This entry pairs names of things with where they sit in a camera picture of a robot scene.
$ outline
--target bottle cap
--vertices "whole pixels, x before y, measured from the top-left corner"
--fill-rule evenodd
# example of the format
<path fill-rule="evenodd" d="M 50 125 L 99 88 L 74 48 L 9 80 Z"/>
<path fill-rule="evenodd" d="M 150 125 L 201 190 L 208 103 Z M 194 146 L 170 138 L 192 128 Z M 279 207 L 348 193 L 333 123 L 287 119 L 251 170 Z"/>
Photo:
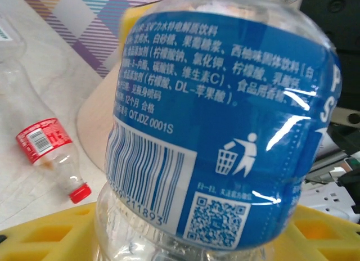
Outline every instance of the bottle cap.
<path fill-rule="evenodd" d="M 71 194 L 69 194 L 69 197 L 74 204 L 77 204 L 78 202 L 82 201 L 90 194 L 91 194 L 90 187 L 86 183 L 84 183 L 75 191 L 73 191 Z"/>

